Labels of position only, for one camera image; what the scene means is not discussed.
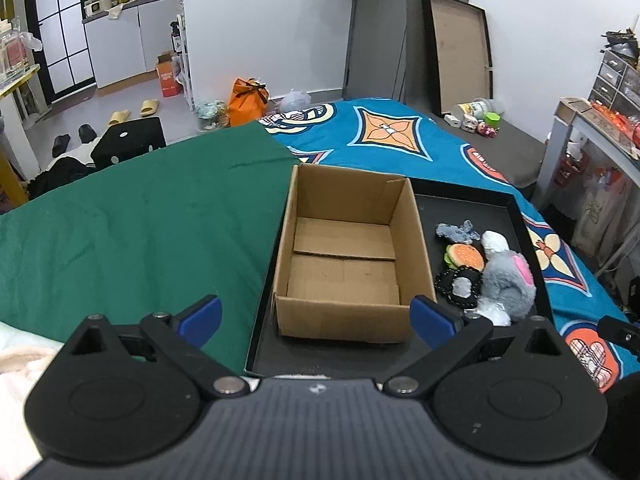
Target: black plush toy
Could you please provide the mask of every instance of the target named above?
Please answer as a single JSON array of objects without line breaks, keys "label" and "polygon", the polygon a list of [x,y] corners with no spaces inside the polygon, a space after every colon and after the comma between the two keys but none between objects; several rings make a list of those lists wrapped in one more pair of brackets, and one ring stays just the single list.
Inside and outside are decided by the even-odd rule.
[{"label": "black plush toy", "polygon": [[481,279],[479,270],[462,266],[438,274],[435,287],[451,303],[464,309],[475,308],[478,305]]}]

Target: black tray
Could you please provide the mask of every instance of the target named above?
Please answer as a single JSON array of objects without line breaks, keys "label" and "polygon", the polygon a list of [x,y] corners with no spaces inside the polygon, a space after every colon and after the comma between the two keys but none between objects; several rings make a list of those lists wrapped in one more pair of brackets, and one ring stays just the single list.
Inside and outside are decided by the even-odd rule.
[{"label": "black tray", "polygon": [[[447,245],[436,237],[436,225],[440,222],[460,225],[469,219],[480,234],[486,230],[499,232],[507,238],[511,249],[523,254],[537,288],[536,302],[530,314],[539,314],[553,321],[540,265],[512,194],[417,178],[412,178],[411,183],[434,278],[446,270],[443,256]],[[415,334],[408,341],[398,344],[300,339],[280,335],[271,311],[276,254],[277,243],[247,355],[244,370],[247,375],[326,375],[336,379],[368,377],[383,382],[429,351],[428,346]],[[438,301],[447,303],[446,298],[440,295]],[[511,331],[510,327],[496,327],[495,333],[508,336]]]}]

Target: pink ear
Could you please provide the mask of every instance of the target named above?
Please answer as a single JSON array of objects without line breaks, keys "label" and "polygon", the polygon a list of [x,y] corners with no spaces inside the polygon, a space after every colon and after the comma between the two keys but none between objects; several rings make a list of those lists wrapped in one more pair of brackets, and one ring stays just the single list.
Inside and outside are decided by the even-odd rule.
[{"label": "pink ear", "polygon": [[527,285],[533,286],[533,276],[531,275],[531,271],[529,270],[527,261],[524,259],[522,254],[516,254],[513,257],[513,263],[516,265],[516,268],[520,271],[520,274],[522,275],[522,279],[527,283]]}]

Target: patterned bedsheet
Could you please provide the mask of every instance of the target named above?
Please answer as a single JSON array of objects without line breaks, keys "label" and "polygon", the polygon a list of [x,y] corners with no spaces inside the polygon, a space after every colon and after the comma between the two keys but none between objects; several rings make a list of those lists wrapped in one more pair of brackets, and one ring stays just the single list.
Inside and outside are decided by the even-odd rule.
[{"label": "patterned bedsheet", "polygon": [[602,316],[625,319],[602,286],[537,210],[471,145],[388,99],[319,105],[260,120],[302,162],[399,173],[515,195],[528,227],[556,328],[601,391],[640,370],[626,350],[598,337]]}]

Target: green cloth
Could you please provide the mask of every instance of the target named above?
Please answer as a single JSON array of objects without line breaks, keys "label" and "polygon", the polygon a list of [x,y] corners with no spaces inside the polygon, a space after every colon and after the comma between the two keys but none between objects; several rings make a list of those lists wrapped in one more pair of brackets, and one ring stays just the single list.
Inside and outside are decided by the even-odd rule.
[{"label": "green cloth", "polygon": [[259,123],[121,162],[0,217],[0,320],[55,340],[92,312],[113,324],[206,294],[222,325],[204,351],[244,368],[298,162]]}]

